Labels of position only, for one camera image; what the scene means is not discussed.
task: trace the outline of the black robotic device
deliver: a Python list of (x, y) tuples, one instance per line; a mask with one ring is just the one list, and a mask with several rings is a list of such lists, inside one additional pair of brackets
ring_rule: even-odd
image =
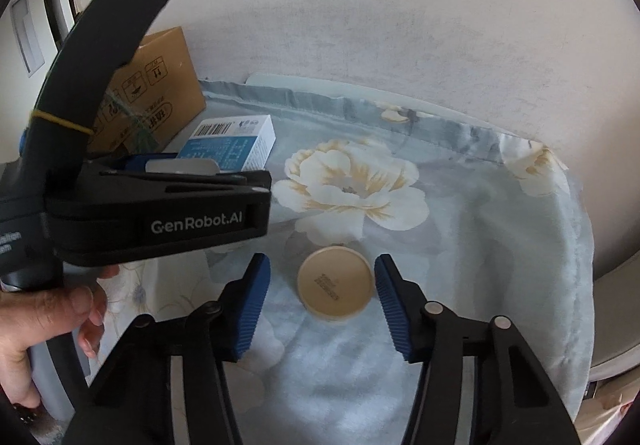
[[(85, 158), (88, 126), (113, 71), (131, 59), (167, 1), (93, 0), (65, 40), (22, 156), (0, 181), (5, 287), (60, 287), (63, 261), (102, 266), (266, 233), (268, 173), (146, 174), (127, 170), (126, 160)], [(71, 335), (49, 341), (55, 374), (75, 410), (63, 444), (173, 445), (168, 364), (181, 355), (191, 443), (241, 445), (222, 361), (238, 360), (248, 348), (242, 331), (255, 327), (267, 268), (257, 254), (244, 278), (188, 317), (161, 323), (137, 317), (91, 387)], [(376, 262), (376, 286), (396, 349), (423, 364), (402, 445), (453, 444), (464, 356), (476, 358), (471, 445), (579, 443), (558, 393), (508, 319), (472, 321), (427, 302), (390, 256)], [(247, 310), (252, 297), (258, 302)], [(3, 443), (36, 443), (2, 393), (0, 430)]]

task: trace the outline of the blue label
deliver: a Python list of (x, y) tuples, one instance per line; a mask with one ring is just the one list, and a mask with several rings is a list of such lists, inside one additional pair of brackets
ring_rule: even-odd
[(191, 138), (178, 153), (178, 158), (212, 158), (220, 170), (240, 171), (257, 136), (219, 136)]

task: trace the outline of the floral tablecloth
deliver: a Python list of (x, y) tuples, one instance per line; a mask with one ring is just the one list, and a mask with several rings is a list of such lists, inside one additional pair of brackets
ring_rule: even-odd
[[(102, 282), (110, 302), (94, 372), (138, 313), (187, 314), (263, 251), (272, 281), (254, 342), (226, 365), (244, 443), (400, 443), (420, 367), (395, 352), (379, 301), (335, 325), (308, 314), (296, 294), (306, 256), (342, 244), (371, 263), (391, 253), (405, 278), (461, 316), (511, 317), (577, 413), (593, 346), (593, 242), (579, 184), (549, 148), (385, 104), (202, 85), (207, 109), (170, 149), (203, 118), (270, 114), (269, 233), (123, 265)], [(187, 443), (184, 402), (174, 395), (177, 443)], [(465, 396), (463, 419), (469, 403)], [(459, 441), (468, 423), (461, 429)]]

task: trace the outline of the barcode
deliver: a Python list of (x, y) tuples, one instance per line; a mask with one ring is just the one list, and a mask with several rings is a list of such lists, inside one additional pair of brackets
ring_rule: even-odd
[(211, 136), (211, 135), (224, 135), (228, 132), (233, 122), (227, 122), (226, 124), (204, 124), (195, 132), (193, 136)]

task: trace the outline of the white and blue box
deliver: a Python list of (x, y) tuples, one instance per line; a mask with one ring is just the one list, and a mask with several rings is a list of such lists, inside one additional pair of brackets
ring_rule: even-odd
[(222, 172), (261, 170), (275, 141), (271, 115), (208, 118), (197, 126), (178, 158), (211, 158)]

